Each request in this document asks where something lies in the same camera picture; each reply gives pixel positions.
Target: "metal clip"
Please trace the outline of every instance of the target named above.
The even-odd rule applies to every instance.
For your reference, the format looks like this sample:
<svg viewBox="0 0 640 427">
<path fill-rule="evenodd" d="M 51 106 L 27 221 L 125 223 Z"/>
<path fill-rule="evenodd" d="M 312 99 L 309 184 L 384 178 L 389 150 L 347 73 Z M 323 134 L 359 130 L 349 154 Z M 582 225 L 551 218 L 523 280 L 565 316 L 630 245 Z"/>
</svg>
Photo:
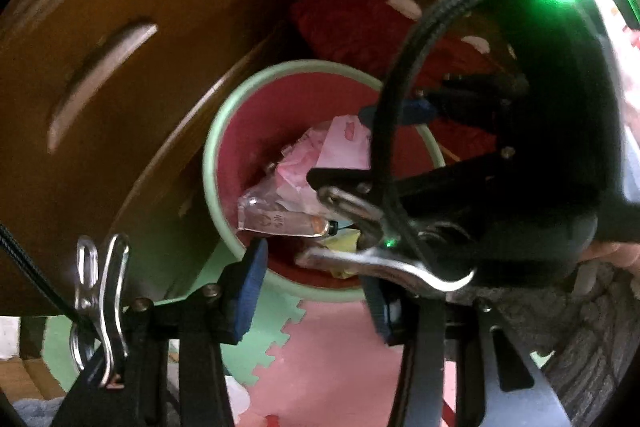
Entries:
<svg viewBox="0 0 640 427">
<path fill-rule="evenodd" d="M 383 238 L 384 213 L 377 206 L 337 187 L 318 189 L 318 200 L 328 209 L 350 219 L 362 232 L 358 246 L 364 250 L 341 252 L 309 248 L 296 258 L 296 264 L 321 270 L 351 271 L 397 283 L 417 295 L 430 289 L 452 292 L 469 284 L 476 274 L 471 270 L 462 279 L 447 281 L 433 274 L 421 261 L 409 259 L 388 248 L 379 247 Z"/>
<path fill-rule="evenodd" d="M 91 238 L 78 239 L 76 262 L 75 306 L 95 326 L 98 340 L 104 352 L 104 374 L 99 386 L 104 387 L 124 365 L 129 353 L 122 333 L 122 306 L 120 303 L 124 278 L 129 261 L 129 244 L 123 235 L 110 238 L 104 270 L 98 274 L 98 251 Z M 82 371 L 95 354 L 95 339 L 73 324 L 69 334 L 72 360 L 78 371 Z"/>
</svg>

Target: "black cable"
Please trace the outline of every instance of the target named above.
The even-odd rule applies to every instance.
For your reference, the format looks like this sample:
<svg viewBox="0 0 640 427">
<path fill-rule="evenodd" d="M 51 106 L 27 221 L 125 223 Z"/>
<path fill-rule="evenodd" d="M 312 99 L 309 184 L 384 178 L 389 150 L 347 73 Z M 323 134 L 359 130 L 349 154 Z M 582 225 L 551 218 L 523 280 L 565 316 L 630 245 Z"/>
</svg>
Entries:
<svg viewBox="0 0 640 427">
<path fill-rule="evenodd" d="M 60 313 L 65 315 L 70 321 L 77 323 L 82 328 L 89 328 L 88 331 L 94 331 L 88 319 L 82 317 L 75 308 L 73 308 L 65 299 L 53 288 L 49 280 L 35 266 L 33 260 L 24 251 L 11 235 L 11 232 L 0 223 L 0 247 L 9 254 L 15 265 L 27 277 L 30 282 L 36 286 L 37 290 L 53 305 Z"/>
<path fill-rule="evenodd" d="M 450 24 L 485 0 L 444 0 L 435 4 L 410 32 L 393 67 L 386 76 L 374 116 L 371 141 L 372 194 L 380 198 L 385 217 L 406 245 L 427 267 L 437 266 L 431 248 L 411 227 L 391 173 L 391 161 L 402 101 L 409 95 L 415 77 L 434 45 Z"/>
</svg>

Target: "human hand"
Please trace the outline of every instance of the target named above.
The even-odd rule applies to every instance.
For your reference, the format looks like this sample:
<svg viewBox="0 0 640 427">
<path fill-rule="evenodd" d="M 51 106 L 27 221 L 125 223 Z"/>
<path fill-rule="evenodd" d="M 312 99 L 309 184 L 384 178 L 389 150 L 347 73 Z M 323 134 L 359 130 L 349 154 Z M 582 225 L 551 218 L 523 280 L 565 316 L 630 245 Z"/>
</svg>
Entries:
<svg viewBox="0 0 640 427">
<path fill-rule="evenodd" d="M 580 256 L 581 261 L 590 259 L 606 261 L 640 279 L 640 245 L 594 241 Z"/>
</svg>

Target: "green foam mat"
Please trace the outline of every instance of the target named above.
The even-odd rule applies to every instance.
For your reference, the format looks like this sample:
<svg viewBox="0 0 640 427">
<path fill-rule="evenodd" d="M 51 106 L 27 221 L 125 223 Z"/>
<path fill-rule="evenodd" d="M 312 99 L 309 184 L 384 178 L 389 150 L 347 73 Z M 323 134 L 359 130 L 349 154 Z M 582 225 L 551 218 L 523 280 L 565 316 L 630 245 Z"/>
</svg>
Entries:
<svg viewBox="0 0 640 427">
<path fill-rule="evenodd" d="M 209 282 L 215 282 L 222 269 L 236 258 L 222 243 L 216 247 L 202 268 L 190 292 Z M 298 308 L 300 299 L 284 295 L 267 284 L 262 286 L 254 321 L 249 332 L 237 346 L 222 346 L 222 358 L 228 370 L 238 382 L 254 385 L 258 377 L 253 374 L 257 365 L 269 367 L 274 357 L 266 351 L 272 344 L 283 346 L 289 335 L 282 328 L 289 321 L 299 322 L 305 311 Z M 44 339 L 43 357 L 51 374 L 60 382 L 65 391 L 71 388 L 76 379 L 71 355 L 69 353 L 70 322 L 66 317 L 49 317 Z"/>
</svg>

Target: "blue plastic piece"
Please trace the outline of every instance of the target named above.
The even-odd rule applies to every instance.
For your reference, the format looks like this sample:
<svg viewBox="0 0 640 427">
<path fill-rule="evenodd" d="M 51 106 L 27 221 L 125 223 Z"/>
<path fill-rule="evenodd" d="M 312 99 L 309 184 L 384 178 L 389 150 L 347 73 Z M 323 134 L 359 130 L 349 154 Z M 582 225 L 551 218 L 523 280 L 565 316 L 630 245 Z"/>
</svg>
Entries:
<svg viewBox="0 0 640 427">
<path fill-rule="evenodd" d="M 251 327 L 264 274 L 267 272 L 268 253 L 266 239 L 252 241 L 245 253 L 245 256 L 253 255 L 253 260 L 238 294 L 238 307 L 236 308 L 236 321 L 234 324 L 234 333 L 237 339 L 241 339 Z"/>
<path fill-rule="evenodd" d="M 373 127 L 373 117 L 376 114 L 375 105 L 367 105 L 358 112 L 360 122 L 367 128 Z M 433 121 L 438 116 L 438 111 L 428 100 L 424 98 L 407 99 L 402 102 L 402 114 L 400 125 L 420 125 Z"/>
</svg>

